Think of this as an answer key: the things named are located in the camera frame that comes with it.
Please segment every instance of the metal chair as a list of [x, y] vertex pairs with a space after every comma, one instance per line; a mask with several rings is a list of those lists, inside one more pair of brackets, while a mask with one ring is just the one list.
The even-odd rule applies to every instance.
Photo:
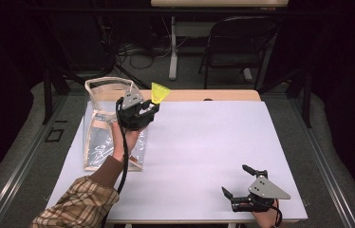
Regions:
[[279, 22], [266, 17], [229, 17], [211, 29], [198, 73], [205, 66], [204, 89], [210, 68], [258, 68], [254, 89], [266, 56], [267, 44]]

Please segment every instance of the white table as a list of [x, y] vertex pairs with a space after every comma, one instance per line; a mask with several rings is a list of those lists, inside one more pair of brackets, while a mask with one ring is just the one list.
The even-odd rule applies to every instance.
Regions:
[[[190, 102], [190, 94], [196, 102]], [[212, 101], [199, 102], [199, 98]], [[247, 196], [255, 177], [242, 164], [269, 171], [269, 179], [291, 195], [281, 200], [284, 220], [307, 219], [266, 105], [249, 90], [172, 91], [148, 128], [143, 170], [129, 172], [112, 223], [238, 223], [251, 213], [234, 213], [221, 186]], [[53, 206], [84, 171], [80, 125], [48, 202]]]
[[[151, 6], [161, 8], [284, 8], [288, 0], [151, 0]], [[178, 23], [175, 16], [171, 21], [171, 65], [169, 79], [177, 78], [178, 51], [177, 36], [205, 37], [214, 23]]]

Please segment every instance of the black cable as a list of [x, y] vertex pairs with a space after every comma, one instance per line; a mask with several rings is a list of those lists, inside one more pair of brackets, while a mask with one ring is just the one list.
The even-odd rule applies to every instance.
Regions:
[[[126, 181], [127, 178], [127, 170], [128, 170], [128, 147], [127, 147], [127, 139], [126, 139], [126, 134], [121, 126], [121, 119], [119, 118], [119, 110], [121, 108], [121, 104], [123, 102], [123, 97], [119, 98], [116, 101], [116, 118], [118, 120], [118, 124], [119, 124], [119, 128], [121, 129], [121, 136], [123, 137], [123, 149], [124, 149], [124, 153], [123, 153], [123, 157], [124, 157], [124, 164], [123, 164], [123, 173], [121, 175], [121, 182], [119, 183], [119, 187], [118, 187], [118, 194], [121, 193], [121, 190], [123, 189], [124, 183]], [[103, 220], [101, 222], [101, 227], [104, 228], [105, 224], [106, 224], [106, 219], [107, 216], [109, 215], [109, 212], [106, 213], [106, 215], [103, 217]]]
[[265, 207], [268, 207], [268, 208], [270, 208], [272, 210], [275, 210], [277, 212], [277, 216], [275, 217], [275, 225], [274, 225], [274, 227], [279, 227], [279, 225], [282, 222], [282, 212], [279, 209], [278, 199], [275, 199], [275, 200], [277, 202], [277, 206], [276, 207], [274, 207], [272, 205], [268, 205], [268, 204], [262, 203], [262, 202], [259, 202], [259, 201], [255, 201], [254, 203], [257, 203], [257, 204], [263, 205]]
[[115, 58], [118, 59], [120, 65], [127, 60], [127, 49], [125, 46], [119, 47], [118, 54], [116, 54]]
[[134, 66], [134, 65], [133, 65], [133, 62], [132, 62], [133, 56], [135, 56], [135, 55], [133, 55], [133, 54], [130, 55], [129, 65], [130, 65], [132, 68], [134, 68], [134, 69], [146, 69], [146, 68], [150, 67], [152, 64], [154, 64], [155, 57], [154, 57], [154, 55], [153, 55], [152, 53], [150, 54], [150, 58], [151, 58], [150, 64], [147, 65], [147, 66], [141, 66], [141, 67], [138, 67], [138, 66]]
[[143, 88], [146, 89], [150, 89], [151, 86], [149, 86], [147, 83], [143, 82], [142, 80], [138, 79], [136, 76], [134, 76], [133, 74], [131, 74], [130, 72], [128, 72], [125, 68], [123, 68], [120, 65], [115, 65], [115, 68], [117, 68], [118, 70], [120, 70], [123, 74], [125, 74], [127, 77], [129, 77], [135, 84], [137, 84], [138, 86], [141, 86]]

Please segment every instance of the yellow object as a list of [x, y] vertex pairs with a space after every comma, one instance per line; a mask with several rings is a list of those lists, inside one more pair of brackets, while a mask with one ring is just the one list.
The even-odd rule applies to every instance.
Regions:
[[163, 99], [165, 99], [166, 96], [168, 96], [169, 92], [171, 89], [158, 85], [156, 83], [152, 83], [151, 86], [151, 101], [154, 104], [159, 104]]

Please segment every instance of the gray floor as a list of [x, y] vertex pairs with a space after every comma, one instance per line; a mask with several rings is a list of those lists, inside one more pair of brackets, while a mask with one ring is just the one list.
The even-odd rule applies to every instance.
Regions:
[[[201, 52], [193, 54], [192, 51], [186, 53], [185, 50], [184, 47], [180, 49], [178, 76], [173, 82], [167, 77], [168, 57], [155, 59], [146, 69], [132, 68], [129, 65], [129, 57], [122, 65], [146, 83], [156, 82], [172, 89], [202, 88], [203, 75], [196, 73]], [[150, 60], [134, 56], [132, 63], [141, 64], [143, 67], [149, 64]], [[232, 76], [225, 77], [223, 80], [226, 82], [243, 81], [237, 71], [213, 71], [210, 76], [211, 83], [220, 83], [220, 77], [217, 76], [228, 74]], [[28, 120], [0, 165], [0, 227], [26, 227], [47, 205], [47, 198], [56, 183], [84, 113], [84, 89], [73, 82], [69, 83], [72, 92], [66, 97], [55, 96], [56, 112], [46, 126], [41, 125], [44, 119], [43, 85], [32, 89], [35, 100]], [[210, 88], [251, 87], [252, 85], [210, 85]], [[324, 104], [316, 96], [312, 96], [312, 129], [307, 129], [299, 119], [299, 101], [288, 100], [283, 93], [285, 88], [286, 85], [281, 85], [263, 94], [262, 100], [267, 104], [300, 195], [308, 202], [306, 210], [309, 219], [294, 223], [290, 227], [355, 227], [355, 182], [339, 160], [331, 143]], [[58, 132], [53, 130], [63, 132], [58, 142], [51, 142], [52, 138], [56, 138], [55, 132]], [[316, 151], [323, 154], [329, 174], [334, 177], [334, 183], [339, 187], [335, 191], [330, 188], [332, 182], [322, 175], [326, 169], [322, 170]], [[340, 204], [336, 200], [339, 196], [344, 199], [340, 200]], [[350, 212], [354, 221], [347, 221], [349, 217], [344, 217], [344, 211]]]

